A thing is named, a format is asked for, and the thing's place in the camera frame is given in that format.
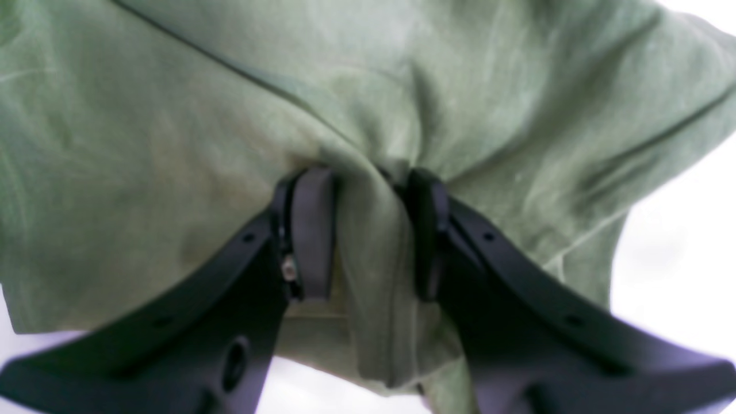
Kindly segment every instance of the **black plastic bracket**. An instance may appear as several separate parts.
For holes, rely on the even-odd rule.
[[[93,334],[9,362],[0,394],[55,414],[255,412],[289,301],[328,298],[332,185],[320,168],[282,180],[270,207],[181,284]],[[319,219],[293,223],[304,211]],[[309,250],[303,234],[292,239],[304,231],[319,240]]]
[[[612,317],[414,170],[417,290],[456,324],[483,414],[682,414],[736,397],[724,359]]]

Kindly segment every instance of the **clamp jaw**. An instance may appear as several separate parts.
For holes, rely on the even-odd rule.
[[[483,414],[684,414],[736,398],[734,365],[652,337],[549,278],[414,170],[417,294],[453,319]],[[250,414],[290,301],[327,300],[333,175],[272,204],[172,290],[68,345],[15,359],[0,394],[54,414]]]

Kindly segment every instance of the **wrinkled fabric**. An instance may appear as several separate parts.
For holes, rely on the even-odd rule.
[[[21,332],[165,292],[311,165],[336,293],[278,353],[474,408],[383,178],[412,167],[605,306],[626,212],[736,128],[736,41],[638,0],[0,0],[0,283]]]

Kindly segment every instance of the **white background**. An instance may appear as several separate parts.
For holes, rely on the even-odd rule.
[[[736,35],[732,0],[661,0]],[[614,263],[612,310],[676,343],[736,360],[736,136],[638,203]],[[14,335],[0,296],[0,365],[74,333]],[[32,411],[0,398],[0,414]],[[428,414],[418,397],[381,398],[284,359],[258,414]],[[724,411],[736,414],[736,404]]]

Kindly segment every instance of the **mounting hole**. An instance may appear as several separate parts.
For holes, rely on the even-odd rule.
[[[225,359],[225,370],[222,373],[222,388],[226,393],[235,389],[247,368],[245,347],[240,342],[235,342],[227,351]]]
[[[159,317],[157,320],[154,320],[152,325],[154,328],[165,328],[169,325],[171,325],[171,322],[174,322],[174,317],[167,315]]]
[[[579,317],[578,315],[569,314],[565,316],[565,322],[570,325],[574,326],[576,328],[581,328],[585,325],[585,321],[582,317]]]

